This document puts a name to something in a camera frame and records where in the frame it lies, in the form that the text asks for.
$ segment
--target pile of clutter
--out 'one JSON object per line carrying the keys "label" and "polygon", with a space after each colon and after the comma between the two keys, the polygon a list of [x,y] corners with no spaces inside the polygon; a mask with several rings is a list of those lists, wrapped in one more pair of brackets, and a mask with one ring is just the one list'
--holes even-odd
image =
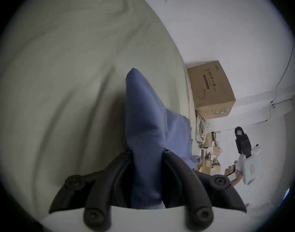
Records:
{"label": "pile of clutter", "polygon": [[209,132],[209,124],[199,112],[196,112],[196,141],[192,147],[192,155],[197,159],[197,171],[215,175],[221,173],[218,157],[222,152],[216,133]]}

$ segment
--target white bedsheet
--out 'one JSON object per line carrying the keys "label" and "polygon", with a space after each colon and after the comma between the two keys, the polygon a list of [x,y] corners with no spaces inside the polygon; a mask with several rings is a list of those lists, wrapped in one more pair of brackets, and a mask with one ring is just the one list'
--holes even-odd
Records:
{"label": "white bedsheet", "polygon": [[125,77],[137,68],[195,130],[187,72],[144,0],[28,0],[0,41],[0,177],[42,219],[66,177],[126,149]]}

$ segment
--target blue fabric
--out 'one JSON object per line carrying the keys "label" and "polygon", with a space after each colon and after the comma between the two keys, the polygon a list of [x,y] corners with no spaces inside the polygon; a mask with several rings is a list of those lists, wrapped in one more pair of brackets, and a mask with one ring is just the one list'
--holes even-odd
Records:
{"label": "blue fabric", "polygon": [[191,127],[188,118],[165,108],[137,69],[132,69],[126,77],[126,140],[134,154],[132,207],[164,208],[162,152],[165,148],[171,150],[194,169]]}

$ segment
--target hand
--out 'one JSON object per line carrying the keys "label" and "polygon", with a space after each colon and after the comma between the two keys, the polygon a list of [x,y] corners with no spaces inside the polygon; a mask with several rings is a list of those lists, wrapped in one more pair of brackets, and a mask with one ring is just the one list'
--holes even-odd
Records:
{"label": "hand", "polygon": [[[229,166],[228,168],[226,168],[225,170],[225,176],[228,176],[229,174],[231,174],[234,171],[234,165]],[[235,170],[236,173],[236,179],[231,181],[231,185],[234,187],[237,183],[240,182],[240,180],[242,179],[242,172]]]}

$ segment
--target electrical wire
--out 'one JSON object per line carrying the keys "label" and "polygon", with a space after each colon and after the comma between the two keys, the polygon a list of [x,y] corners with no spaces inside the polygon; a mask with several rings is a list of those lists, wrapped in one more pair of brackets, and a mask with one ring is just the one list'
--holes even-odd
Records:
{"label": "electrical wire", "polygon": [[[285,102],[285,101],[287,101],[287,100],[291,100],[291,99],[286,99],[286,100],[281,101],[281,102],[278,102],[278,103],[276,103],[276,104],[273,103],[274,100],[275,100],[276,97],[277,97],[277,88],[278,88],[279,84],[281,83],[282,79],[284,78],[284,75],[285,75],[285,73],[286,73],[286,71],[287,71],[287,69],[288,69],[288,66],[289,66],[289,63],[290,63],[290,60],[291,60],[291,57],[292,57],[292,52],[293,52],[294,42],[295,42],[295,41],[293,40],[293,41],[292,41],[292,49],[291,49],[291,53],[290,53],[290,57],[289,57],[289,61],[288,61],[287,67],[285,68],[285,71],[284,71],[283,75],[281,76],[281,79],[279,80],[279,82],[278,82],[277,85],[276,85],[276,88],[275,88],[275,98],[270,102],[270,105],[269,105],[270,117],[269,117],[268,119],[266,119],[266,120],[261,121],[261,122],[256,122],[256,123],[253,123],[253,124],[250,124],[250,125],[246,125],[246,126],[241,126],[241,127],[247,127],[247,126],[252,126],[252,125],[260,125],[260,124],[262,124],[262,123],[264,123],[264,122],[267,122],[268,120],[271,119],[271,106],[274,106],[274,105],[276,105],[276,104],[279,104],[279,103]],[[224,130],[216,130],[215,132],[227,131],[227,130],[232,130],[232,129],[235,129],[235,128],[224,129]]]}
{"label": "electrical wire", "polygon": [[273,99],[273,101],[271,101],[271,103],[273,103],[274,100],[276,99],[276,97],[277,97],[277,88],[278,88],[278,85],[281,83],[281,81],[282,81],[282,79],[283,79],[283,77],[284,77],[284,75],[285,75],[285,73],[286,73],[286,71],[287,71],[287,69],[288,69],[288,66],[289,66],[289,63],[290,63],[290,60],[291,60],[291,57],[292,57],[292,52],[293,52],[293,45],[294,45],[294,42],[295,42],[295,41],[292,41],[292,49],[291,49],[291,54],[290,54],[290,58],[289,58],[289,61],[288,61],[287,67],[285,68],[285,71],[284,71],[283,75],[281,76],[281,79],[279,80],[279,82],[278,82],[277,85],[276,85],[276,88],[275,88],[275,98]]}

